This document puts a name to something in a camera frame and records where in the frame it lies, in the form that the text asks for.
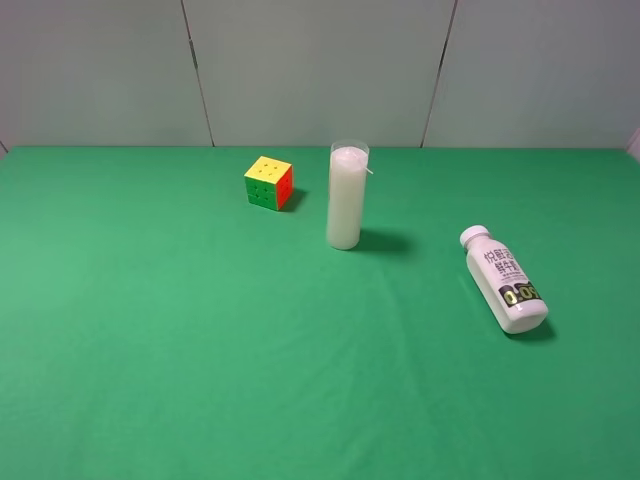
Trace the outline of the white milk bottle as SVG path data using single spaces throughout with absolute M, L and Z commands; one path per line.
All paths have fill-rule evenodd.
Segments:
M 511 251 L 482 225 L 465 229 L 460 244 L 471 276 L 501 329 L 521 334 L 537 328 L 549 310 Z

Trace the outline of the colourful puzzle cube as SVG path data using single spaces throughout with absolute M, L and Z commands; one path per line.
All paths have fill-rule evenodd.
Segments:
M 270 210 L 281 210 L 294 191 L 293 165 L 260 156 L 244 174 L 248 201 Z

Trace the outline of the tall white glass candle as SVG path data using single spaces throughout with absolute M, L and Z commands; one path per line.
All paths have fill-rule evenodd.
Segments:
M 329 157 L 327 241 L 338 250 L 354 248 L 360 239 L 369 147 L 358 140 L 334 142 Z

